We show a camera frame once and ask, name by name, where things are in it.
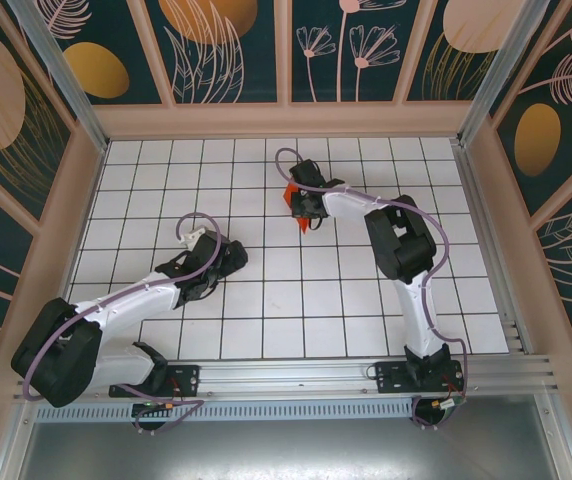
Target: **metal frame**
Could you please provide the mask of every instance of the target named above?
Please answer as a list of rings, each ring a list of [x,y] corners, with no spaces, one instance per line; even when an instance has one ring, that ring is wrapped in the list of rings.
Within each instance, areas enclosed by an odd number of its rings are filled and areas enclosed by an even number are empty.
[[[528,0],[519,12],[504,44],[497,52],[458,133],[465,148],[473,141],[493,102],[524,53],[530,37],[544,18],[550,0]]]
[[[34,2],[28,0],[8,0],[21,28],[30,39],[39,57],[48,68],[55,82],[66,97],[80,123],[84,126],[98,150],[106,149],[107,136],[95,115],[88,97],[71,71],[55,38],[50,34]]]

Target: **cable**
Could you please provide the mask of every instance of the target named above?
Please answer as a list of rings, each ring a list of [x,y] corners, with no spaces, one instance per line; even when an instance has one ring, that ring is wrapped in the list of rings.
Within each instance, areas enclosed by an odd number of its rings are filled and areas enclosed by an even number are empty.
[[[57,330],[55,330],[55,332],[48,338],[48,340],[46,340],[44,345],[42,345],[42,348],[39,350],[39,352],[37,352],[37,355],[35,355],[35,359],[30,364],[30,367],[28,367],[28,371],[26,372],[26,375],[24,377],[24,384],[22,385],[22,393],[23,393],[23,396],[26,400],[28,400],[29,402],[35,402],[35,401],[41,400],[43,398],[41,395],[32,395],[30,393],[30,382],[33,379],[33,375],[35,374],[35,370],[37,370],[37,366],[39,365],[39,362],[42,361],[42,359],[44,358],[44,355],[46,354],[48,349],[57,341],[57,339],[66,330],[68,330],[68,328],[70,328],[71,325],[82,320],[87,315],[91,315],[97,311],[100,311],[104,308],[107,308],[113,302],[120,300],[120,299],[122,299],[122,298],[124,298],[124,297],[126,297],[132,293],[136,293],[136,292],[139,292],[141,290],[148,290],[150,288],[154,288],[154,287],[157,287],[159,285],[167,285],[167,284],[177,283],[180,281],[190,280],[191,278],[195,278],[195,277],[201,275],[203,272],[205,272],[213,264],[213,262],[217,259],[217,255],[219,254],[219,250],[222,246],[222,234],[221,234],[221,230],[219,228],[219,225],[217,225],[217,222],[215,222],[215,219],[213,219],[210,215],[207,215],[205,213],[200,213],[200,212],[193,212],[193,213],[189,213],[189,214],[186,214],[183,217],[181,217],[179,219],[179,221],[177,222],[177,226],[175,227],[175,233],[177,235],[177,238],[178,239],[180,238],[179,229],[180,229],[182,223],[185,220],[187,220],[188,218],[193,218],[193,217],[204,218],[204,219],[208,220],[213,225],[213,227],[215,228],[215,232],[217,234],[217,243],[215,245],[215,251],[213,252],[212,256],[208,259],[208,261],[204,265],[202,265],[200,268],[195,270],[193,273],[189,273],[189,274],[183,275],[181,277],[155,280],[154,282],[150,282],[147,284],[133,285],[132,287],[127,288],[124,291],[117,293],[114,296],[109,297],[109,298],[99,302],[98,305],[93,305],[92,307],[84,310],[83,312],[78,313],[74,317],[72,317],[69,320],[67,320],[66,322],[64,322]],[[170,404],[175,405],[175,406],[195,405],[193,408],[188,410],[188,412],[186,412],[184,415],[182,415],[179,419],[173,420],[172,422],[169,422],[169,424],[165,424],[163,427],[160,427],[159,429],[157,429],[158,432],[160,430],[162,430],[162,431],[168,430],[168,428],[171,428],[171,426],[175,426],[175,425],[179,424],[182,420],[184,420],[186,417],[191,415],[195,410],[197,410],[199,407],[201,407],[204,404],[203,400],[185,400],[185,401],[173,400],[173,399],[167,400],[167,399],[163,399],[163,398],[153,397],[151,395],[146,395],[142,392],[135,390],[134,388],[132,388],[129,385],[119,384],[118,386],[121,389],[126,390],[127,392],[129,392],[133,395],[136,395],[136,396],[141,397],[141,398],[146,398],[146,399],[151,400],[153,402],[170,403]]]
[[[299,183],[295,182],[295,180],[293,180],[291,177],[289,177],[286,174],[286,172],[284,172],[281,165],[279,164],[279,156],[284,152],[289,152],[289,153],[295,154],[295,156],[297,157],[297,163],[299,163],[300,161],[303,161],[303,157],[299,154],[299,152],[297,150],[295,150],[293,148],[289,148],[289,147],[280,148],[279,150],[277,150],[277,152],[275,152],[275,166],[277,167],[277,171],[288,183],[299,188],[300,190],[305,190],[308,192],[315,192],[315,193],[328,193],[328,192],[352,193],[353,195],[356,195],[358,197],[361,197],[362,199],[371,201],[373,203],[379,203],[379,204],[383,204],[383,205],[391,205],[391,206],[394,206],[397,208],[403,208],[403,209],[408,210],[410,212],[416,213],[416,214],[420,215],[422,218],[428,220],[428,222],[430,222],[437,229],[437,231],[439,232],[439,235],[444,240],[444,256],[439,260],[439,262],[437,262],[437,264],[433,267],[433,269],[430,272],[428,272],[428,274],[424,277],[424,280],[422,281],[422,284],[421,284],[422,309],[424,310],[424,315],[426,315],[426,320],[428,322],[428,326],[429,326],[430,330],[435,334],[435,336],[437,338],[439,338],[443,342],[459,343],[462,346],[462,352],[463,352],[463,357],[464,357],[464,361],[463,361],[463,364],[464,364],[463,365],[464,385],[462,388],[462,396],[465,396],[466,388],[468,386],[468,351],[466,349],[466,342],[464,342],[464,340],[461,338],[449,338],[449,337],[445,337],[444,335],[442,335],[437,330],[437,327],[435,325],[435,321],[431,317],[430,311],[428,309],[428,299],[427,299],[427,290],[426,290],[426,286],[428,284],[428,281],[439,271],[439,269],[441,269],[446,264],[446,261],[448,260],[448,257],[450,255],[450,242],[448,241],[448,236],[446,235],[446,232],[442,228],[441,224],[435,218],[433,218],[431,215],[424,212],[423,210],[420,210],[417,207],[413,207],[412,205],[408,205],[408,204],[402,203],[402,202],[396,202],[394,200],[384,200],[380,197],[374,197],[372,195],[368,195],[367,193],[360,192],[358,190],[354,190],[353,188],[346,186],[346,185],[344,185],[343,187],[337,186],[337,187],[333,187],[333,188],[319,188],[319,187],[309,187],[307,185],[299,184]],[[417,415],[415,414],[415,410],[417,408],[417,403],[419,402],[421,397],[416,397],[416,398],[417,398],[417,402],[415,402],[415,400],[413,400],[412,420],[417,425],[421,425],[422,422],[424,424],[426,424],[427,422],[425,422],[421,418],[417,417]]]

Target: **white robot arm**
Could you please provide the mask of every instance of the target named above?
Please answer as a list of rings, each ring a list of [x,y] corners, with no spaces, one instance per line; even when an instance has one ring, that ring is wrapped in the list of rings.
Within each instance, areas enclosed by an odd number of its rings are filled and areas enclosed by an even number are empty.
[[[346,187],[325,193],[298,190],[291,195],[292,214],[296,218],[319,220],[348,218],[367,228],[375,262],[393,281],[401,303],[406,327],[407,370],[421,386],[424,379],[436,372],[436,365],[450,361],[448,346],[435,335],[422,303],[422,288],[425,288],[426,307],[430,317],[435,319],[430,279],[425,287],[422,285],[433,268],[436,246],[423,218],[406,209],[368,199],[352,191],[342,180],[326,182],[312,160],[299,162],[290,173],[300,185],[321,189]],[[407,195],[395,201],[417,207]]]
[[[212,258],[217,236],[201,228],[183,240],[186,250],[158,265],[134,285],[73,305],[61,298],[48,302],[17,348],[12,368],[25,377],[37,353],[55,330],[75,315],[97,307],[48,349],[35,370],[31,386],[55,407],[69,404],[86,390],[115,384],[138,386],[138,390],[149,394],[159,391],[168,380],[170,369],[166,359],[145,343],[127,342],[116,338],[117,335],[147,318],[180,308],[189,301],[204,299],[219,280],[248,262],[240,242],[222,237],[211,266],[199,276],[182,280]],[[158,284],[159,280],[175,278],[176,282]]]

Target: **purple cable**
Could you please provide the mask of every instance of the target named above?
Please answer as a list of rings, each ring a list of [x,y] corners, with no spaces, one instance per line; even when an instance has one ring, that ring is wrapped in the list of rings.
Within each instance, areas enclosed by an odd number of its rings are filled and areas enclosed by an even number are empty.
[[[149,288],[153,288],[153,287],[157,287],[159,285],[167,285],[170,283],[176,283],[178,281],[182,281],[182,280],[190,280],[191,278],[195,278],[199,275],[201,275],[203,272],[206,271],[206,269],[208,267],[210,267],[212,265],[212,263],[215,261],[215,259],[217,258],[217,254],[219,253],[219,249],[221,248],[222,245],[222,235],[221,235],[221,230],[219,229],[219,225],[217,225],[217,222],[215,222],[215,220],[205,214],[205,213],[200,213],[200,212],[193,212],[193,213],[189,213],[187,215],[184,215],[183,217],[181,217],[179,219],[179,221],[177,222],[177,227],[175,228],[175,233],[179,239],[180,235],[179,235],[179,228],[181,227],[182,223],[188,219],[188,218],[193,218],[193,217],[201,217],[201,218],[205,218],[206,220],[208,220],[213,227],[215,228],[215,232],[217,233],[217,244],[215,245],[215,251],[213,252],[213,255],[208,259],[208,261],[200,268],[198,268],[197,270],[195,270],[193,273],[189,273],[188,275],[184,275],[181,277],[176,277],[176,278],[168,278],[168,279],[162,279],[162,280],[155,280],[154,282],[150,282],[148,284],[141,284],[141,285],[134,285],[130,288],[127,288],[126,290],[124,290],[123,292],[120,292],[112,297],[109,297],[103,301],[101,301],[98,305],[95,305],[93,307],[90,307],[86,310],[84,310],[81,313],[78,313],[77,315],[75,315],[74,317],[72,317],[70,320],[67,320],[66,322],[64,322],[64,324],[59,327],[57,330],[55,330],[55,332],[48,338],[48,340],[46,340],[46,342],[44,343],[44,345],[42,345],[42,348],[39,350],[39,352],[37,352],[37,355],[35,356],[35,359],[33,360],[33,363],[30,364],[30,367],[28,367],[28,371],[26,372],[26,376],[24,377],[24,384],[22,385],[22,393],[24,395],[24,398],[30,402],[35,402],[37,400],[41,400],[42,397],[41,395],[31,395],[30,393],[30,381],[33,379],[33,375],[35,374],[35,370],[37,370],[37,366],[39,365],[39,362],[41,362],[42,358],[44,358],[44,355],[46,354],[46,352],[48,351],[48,349],[53,345],[53,343],[55,343],[57,341],[57,339],[74,323],[80,321],[82,318],[86,317],[87,315],[90,315],[92,313],[95,313],[103,308],[107,308],[110,304],[112,304],[113,302],[120,300],[128,295],[130,295],[131,293],[135,293],[135,292],[139,292],[141,290],[146,290]],[[177,400],[166,400],[163,398],[158,398],[158,397],[152,397],[150,395],[145,395],[141,392],[138,392],[137,390],[135,390],[134,388],[131,388],[128,385],[119,385],[119,387],[121,387],[124,390],[127,390],[128,392],[132,393],[133,395],[137,395],[141,398],[146,398],[148,400],[152,400],[155,402],[159,402],[159,403],[171,403],[173,405],[176,406],[180,406],[180,405],[195,405],[194,408],[190,409],[186,414],[182,415],[182,417],[180,417],[180,419],[178,420],[174,420],[173,422],[171,422],[172,425],[176,425],[178,424],[181,420],[183,420],[184,418],[186,418],[188,415],[190,415],[191,413],[193,413],[197,408],[201,407],[204,404],[203,400],[187,400],[187,401],[177,401]]]
[[[435,336],[437,338],[439,338],[440,340],[447,342],[447,343],[459,343],[462,346],[462,352],[463,352],[463,357],[464,357],[464,362],[463,362],[464,363],[464,368],[463,368],[463,370],[464,370],[464,372],[463,372],[463,374],[464,374],[464,385],[462,388],[462,395],[465,396],[466,395],[466,387],[468,386],[468,352],[466,350],[466,343],[461,338],[449,338],[449,337],[445,337],[444,335],[439,333],[439,331],[437,330],[437,327],[435,326],[435,322],[433,321],[433,319],[430,315],[430,311],[428,310],[428,299],[427,299],[427,293],[426,293],[426,285],[428,284],[428,281],[433,277],[433,275],[435,275],[439,271],[439,269],[442,268],[446,264],[446,261],[448,260],[448,256],[450,255],[450,242],[448,241],[448,236],[446,235],[446,232],[442,228],[441,224],[437,220],[435,220],[431,215],[424,212],[423,210],[420,210],[417,207],[413,207],[412,205],[408,205],[408,204],[402,203],[402,202],[396,202],[394,200],[384,200],[380,197],[374,197],[372,195],[368,195],[367,193],[360,192],[358,190],[354,190],[348,186],[346,186],[346,187],[338,186],[338,187],[334,187],[334,188],[318,188],[318,187],[309,187],[307,185],[301,185],[301,184],[295,182],[295,180],[293,180],[291,177],[289,177],[286,174],[286,172],[284,172],[281,165],[279,164],[279,156],[283,152],[290,152],[290,153],[295,154],[298,162],[303,162],[304,159],[302,158],[302,156],[299,154],[299,152],[297,150],[295,150],[293,148],[289,148],[289,147],[280,148],[275,153],[275,165],[277,166],[277,171],[279,171],[279,174],[282,177],[284,177],[284,179],[288,183],[290,183],[291,185],[294,185],[295,187],[297,187],[301,190],[305,190],[308,192],[315,192],[315,193],[328,193],[328,192],[352,193],[354,195],[357,195],[358,197],[363,198],[364,200],[368,200],[368,201],[371,201],[373,203],[379,203],[382,205],[392,205],[392,206],[397,207],[397,208],[403,208],[403,209],[408,210],[410,212],[421,215],[423,218],[428,220],[437,229],[437,231],[441,235],[442,239],[444,240],[444,256],[439,260],[439,262],[437,262],[437,264],[433,267],[433,269],[430,272],[428,272],[428,275],[426,275],[426,277],[424,277],[424,280],[422,281],[422,285],[421,285],[422,308],[424,310],[424,315],[426,315],[426,320],[428,321],[428,326],[430,327],[431,331],[435,334]],[[417,398],[417,401],[413,401],[413,407],[412,407],[413,421],[416,424],[421,424],[421,422],[423,422],[423,420],[415,415],[415,409],[417,408],[417,403],[419,402],[421,397],[416,397],[416,398]]]

